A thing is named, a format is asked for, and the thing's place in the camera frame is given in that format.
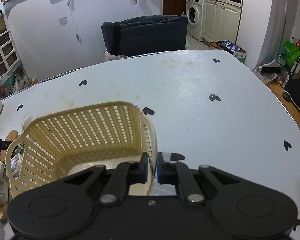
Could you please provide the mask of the beige plastic woven basket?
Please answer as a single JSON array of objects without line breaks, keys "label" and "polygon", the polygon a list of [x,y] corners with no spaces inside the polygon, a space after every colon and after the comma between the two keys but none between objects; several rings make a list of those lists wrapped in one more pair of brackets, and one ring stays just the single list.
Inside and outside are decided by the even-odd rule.
[{"label": "beige plastic woven basket", "polygon": [[33,120],[8,147],[10,195],[57,181],[95,165],[108,169],[149,155],[146,178],[155,174],[157,137],[152,122],[132,103],[106,102]]}]

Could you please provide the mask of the white drawer shelf unit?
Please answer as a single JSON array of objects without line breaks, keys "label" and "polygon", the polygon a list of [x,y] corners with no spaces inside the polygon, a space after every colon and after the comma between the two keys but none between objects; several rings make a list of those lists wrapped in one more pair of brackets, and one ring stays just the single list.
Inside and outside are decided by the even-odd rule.
[{"label": "white drawer shelf unit", "polygon": [[9,30],[0,34],[0,78],[20,63],[20,57]]}]

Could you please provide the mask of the dark blue chair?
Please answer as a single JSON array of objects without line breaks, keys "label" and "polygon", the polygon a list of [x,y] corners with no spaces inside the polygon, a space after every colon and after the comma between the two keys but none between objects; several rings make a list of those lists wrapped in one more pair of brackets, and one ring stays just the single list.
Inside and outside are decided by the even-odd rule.
[{"label": "dark blue chair", "polygon": [[185,15],[151,15],[101,26],[106,51],[114,56],[138,56],[186,48]]}]

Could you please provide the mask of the white kitchen cabinet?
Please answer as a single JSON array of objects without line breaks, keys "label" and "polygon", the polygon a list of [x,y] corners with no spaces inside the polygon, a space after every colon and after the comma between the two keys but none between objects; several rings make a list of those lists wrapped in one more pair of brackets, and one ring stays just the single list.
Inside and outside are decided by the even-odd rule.
[{"label": "white kitchen cabinet", "polygon": [[204,0],[202,38],[206,42],[237,40],[241,7],[229,2]]}]

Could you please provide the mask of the green bag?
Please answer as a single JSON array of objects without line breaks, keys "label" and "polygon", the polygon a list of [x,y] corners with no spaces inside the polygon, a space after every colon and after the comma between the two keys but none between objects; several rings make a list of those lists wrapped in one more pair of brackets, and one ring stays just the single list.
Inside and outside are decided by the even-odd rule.
[{"label": "green bag", "polygon": [[280,57],[288,67],[292,68],[294,62],[300,59],[300,49],[293,42],[287,40],[281,49]]}]

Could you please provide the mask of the white washing machine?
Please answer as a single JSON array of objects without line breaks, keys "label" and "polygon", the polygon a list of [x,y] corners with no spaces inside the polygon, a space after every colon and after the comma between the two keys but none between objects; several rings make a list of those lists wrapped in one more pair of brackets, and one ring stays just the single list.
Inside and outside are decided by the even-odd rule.
[{"label": "white washing machine", "polygon": [[187,33],[198,41],[203,41],[203,9],[204,0],[186,0]]}]

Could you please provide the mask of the white wall switch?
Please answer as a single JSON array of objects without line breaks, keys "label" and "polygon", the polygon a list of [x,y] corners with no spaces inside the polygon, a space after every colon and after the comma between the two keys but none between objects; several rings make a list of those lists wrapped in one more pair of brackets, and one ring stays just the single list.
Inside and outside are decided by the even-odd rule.
[{"label": "white wall switch", "polygon": [[59,19],[59,22],[60,22],[60,25],[63,26],[63,25],[66,25],[68,23],[68,20],[67,20],[66,17],[63,17],[63,18]]}]

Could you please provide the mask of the round wooden coaster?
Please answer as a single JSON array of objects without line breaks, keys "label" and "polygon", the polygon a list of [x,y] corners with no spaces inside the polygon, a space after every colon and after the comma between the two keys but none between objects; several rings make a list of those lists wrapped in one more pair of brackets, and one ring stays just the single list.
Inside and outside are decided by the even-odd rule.
[{"label": "round wooden coaster", "polygon": [[[17,130],[12,130],[6,137],[4,141],[14,141],[19,136]],[[5,164],[5,158],[6,158],[6,152],[7,150],[1,150],[0,152],[0,161]]]}]

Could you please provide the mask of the cardboard box with items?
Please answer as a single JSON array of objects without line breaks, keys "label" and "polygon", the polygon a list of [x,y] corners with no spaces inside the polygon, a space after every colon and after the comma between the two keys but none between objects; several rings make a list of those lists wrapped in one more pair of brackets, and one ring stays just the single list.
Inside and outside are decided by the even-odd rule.
[{"label": "cardboard box with items", "polygon": [[238,59],[240,62],[245,64],[247,52],[243,48],[241,48],[240,46],[236,45],[235,43],[229,40],[212,41],[210,42],[210,48],[227,51],[231,55],[233,55],[236,59]]}]

